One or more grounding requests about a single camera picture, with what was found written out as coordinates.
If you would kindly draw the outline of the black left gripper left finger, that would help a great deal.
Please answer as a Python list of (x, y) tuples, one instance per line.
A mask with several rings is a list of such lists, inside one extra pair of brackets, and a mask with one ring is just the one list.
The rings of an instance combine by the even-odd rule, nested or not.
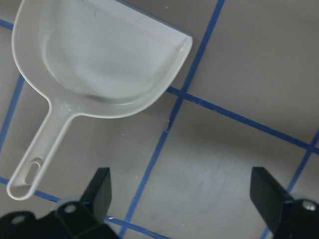
[(109, 168), (98, 168), (78, 200), (68, 201), (42, 218), (29, 211), (6, 214), (0, 219), (2, 239), (116, 239), (104, 223), (112, 200)]

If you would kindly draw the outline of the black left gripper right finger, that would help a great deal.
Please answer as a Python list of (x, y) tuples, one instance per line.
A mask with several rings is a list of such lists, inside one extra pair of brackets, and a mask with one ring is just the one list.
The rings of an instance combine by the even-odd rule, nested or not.
[(319, 204), (292, 196), (264, 167), (251, 170), (250, 199), (273, 238), (319, 237)]

